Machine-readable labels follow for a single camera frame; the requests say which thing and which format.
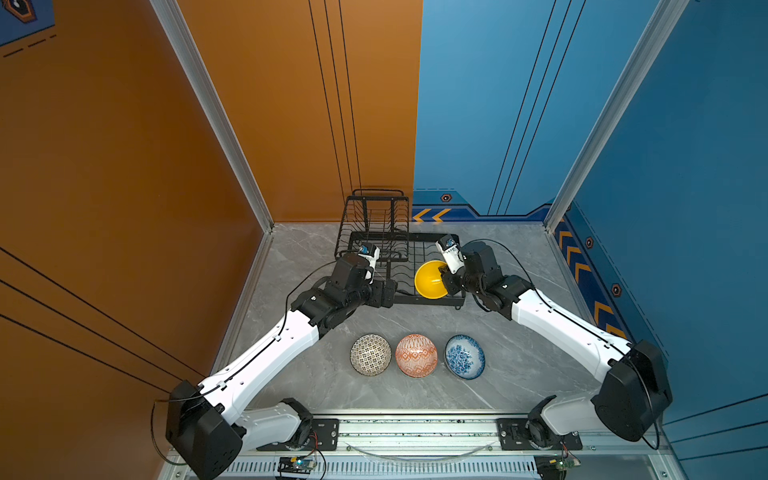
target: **bowl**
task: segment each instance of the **bowl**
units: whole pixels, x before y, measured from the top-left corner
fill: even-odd
[[[365,376],[378,375],[389,366],[392,347],[380,335],[364,335],[357,339],[349,351],[352,367]]]
[[[421,379],[435,371],[437,349],[435,344],[423,335],[408,335],[397,344],[395,360],[407,376]]]
[[[445,344],[445,364],[457,377],[472,380],[485,369],[485,354],[475,339],[457,335]]]
[[[430,260],[419,267],[416,271],[416,276],[413,279],[413,283],[416,287],[416,291],[419,292],[419,295],[432,300],[448,295],[448,290],[446,290],[445,285],[442,284],[439,270],[441,266],[447,265],[446,262],[440,260]]]

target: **yellow chevron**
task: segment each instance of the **yellow chevron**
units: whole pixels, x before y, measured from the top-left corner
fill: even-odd
[[[574,234],[565,230],[560,232],[560,250],[563,250],[563,237],[573,237]]]
[[[611,308],[605,303],[595,302],[594,303],[594,324],[597,326],[600,326],[600,320],[598,319],[598,317],[600,316],[600,310],[603,310],[604,312],[608,312],[611,315],[614,314],[614,311],[611,310]]]
[[[579,250],[577,247],[568,247],[566,250],[568,251],[568,257],[566,258],[566,261],[568,262],[568,266],[571,266],[571,253],[581,253],[581,250]]]
[[[446,214],[446,213],[448,213],[449,211],[451,211],[451,209],[450,209],[450,208],[446,208],[445,210],[443,210],[443,211],[442,211],[442,212],[440,212],[439,214],[437,214],[437,215],[435,215],[434,217],[432,217],[432,219],[433,219],[435,222],[442,222],[442,219],[441,219],[440,217],[442,217],[443,215],[445,215],[445,214]]]
[[[582,270],[586,270],[588,272],[592,271],[589,265],[584,265],[583,263],[576,262],[576,271],[574,272],[574,276],[576,277],[576,283],[578,283],[578,273]]]
[[[620,336],[623,339],[627,339],[627,336],[624,335],[624,332],[622,332],[621,330],[619,330],[618,328],[616,328],[613,325],[608,325],[606,323],[605,324],[605,331],[608,332],[608,333],[613,333],[614,335],[618,335],[618,336]]]
[[[427,213],[427,212],[429,212],[430,210],[431,210],[431,208],[425,208],[424,210],[422,210],[422,211],[420,211],[418,214],[416,214],[416,215],[413,217],[413,220],[416,220],[417,222],[423,222],[424,220],[422,220],[422,215],[423,215],[423,214],[426,214],[426,213]]]

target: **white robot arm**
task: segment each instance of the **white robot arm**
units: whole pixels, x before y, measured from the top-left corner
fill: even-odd
[[[556,435],[608,428],[639,440],[672,401],[661,355],[655,346],[606,333],[561,308],[519,276],[504,276],[491,247],[455,237],[438,242],[449,293],[466,291],[487,310],[533,329],[575,358],[599,382],[600,391],[542,400],[528,415],[530,440],[540,448]],[[170,394],[166,439],[203,480],[216,478],[241,449],[272,442],[299,447],[310,434],[311,414],[295,399],[246,412],[256,394],[294,357],[352,315],[358,306],[390,307],[396,283],[373,279],[378,248],[336,261],[333,274],[301,293],[286,315],[230,365]]]

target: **mounting plate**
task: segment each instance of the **mounting plate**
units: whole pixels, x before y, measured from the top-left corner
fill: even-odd
[[[339,438],[339,420],[338,419],[312,419],[312,430],[310,438],[300,450],[312,450],[314,448],[314,437],[311,433],[317,434],[317,448],[324,452],[336,450],[336,444]],[[289,448],[285,443],[272,443],[259,447],[259,452],[295,452],[296,449]]]
[[[542,449],[531,442],[531,436],[525,425],[528,419],[496,419],[498,429],[498,440],[502,444],[502,450],[557,450],[553,445],[549,449]],[[581,438],[578,432],[564,436],[565,446],[568,450],[581,450],[584,446],[581,444]]]

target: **dish rack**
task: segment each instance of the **dish rack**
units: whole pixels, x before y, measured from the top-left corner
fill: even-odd
[[[381,250],[374,277],[397,282],[395,303],[461,308],[463,292],[439,299],[416,292],[416,271],[425,262],[442,260],[435,242],[445,233],[411,233],[410,220],[410,200],[402,190],[357,188],[346,198],[333,255],[356,253],[363,243],[373,243]]]

